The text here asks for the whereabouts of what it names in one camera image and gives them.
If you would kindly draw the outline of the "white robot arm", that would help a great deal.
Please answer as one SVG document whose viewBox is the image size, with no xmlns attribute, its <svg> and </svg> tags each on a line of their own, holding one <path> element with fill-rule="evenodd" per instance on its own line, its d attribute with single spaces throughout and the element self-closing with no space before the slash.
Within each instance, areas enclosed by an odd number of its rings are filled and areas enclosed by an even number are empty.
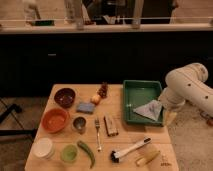
<svg viewBox="0 0 213 171">
<path fill-rule="evenodd" d="M 167 73 L 166 87 L 158 100 L 164 107 L 163 124 L 168 126 L 186 101 L 203 111 L 202 117 L 213 126 L 213 88 L 207 86 L 208 70 L 201 63 L 191 63 Z"/>
</svg>

